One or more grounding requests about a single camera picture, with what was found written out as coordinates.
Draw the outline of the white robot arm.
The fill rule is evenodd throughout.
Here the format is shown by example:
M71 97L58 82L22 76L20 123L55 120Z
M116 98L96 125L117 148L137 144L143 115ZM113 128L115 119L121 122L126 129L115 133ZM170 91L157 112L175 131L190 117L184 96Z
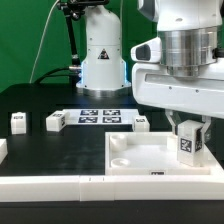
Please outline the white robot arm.
M224 119L224 0L138 0L157 36L131 49L132 91L147 106ZM97 2L86 9L87 57L79 88L113 92L126 84L120 24Z

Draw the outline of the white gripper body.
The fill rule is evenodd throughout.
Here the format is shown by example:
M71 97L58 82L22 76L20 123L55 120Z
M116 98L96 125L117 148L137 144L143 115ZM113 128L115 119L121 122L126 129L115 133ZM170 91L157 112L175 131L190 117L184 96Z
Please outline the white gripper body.
M224 62L202 66L198 77L175 77L165 66L136 63L132 88L139 104L224 119Z

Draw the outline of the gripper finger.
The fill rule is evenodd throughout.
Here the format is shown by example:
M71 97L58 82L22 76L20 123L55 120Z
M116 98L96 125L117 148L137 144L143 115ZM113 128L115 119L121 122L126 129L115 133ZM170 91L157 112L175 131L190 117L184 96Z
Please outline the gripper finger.
M181 123L181 118L178 114L177 111L173 111L173 110L169 110L169 109L166 109L165 110L165 115L172 127L172 133L173 134L176 134L176 129L177 129L177 126Z
M212 123L212 119L209 116L202 116L202 122L203 126L201 129L201 137L202 137L202 143L206 143L209 140L209 137L207 136L207 132L210 128L210 125Z

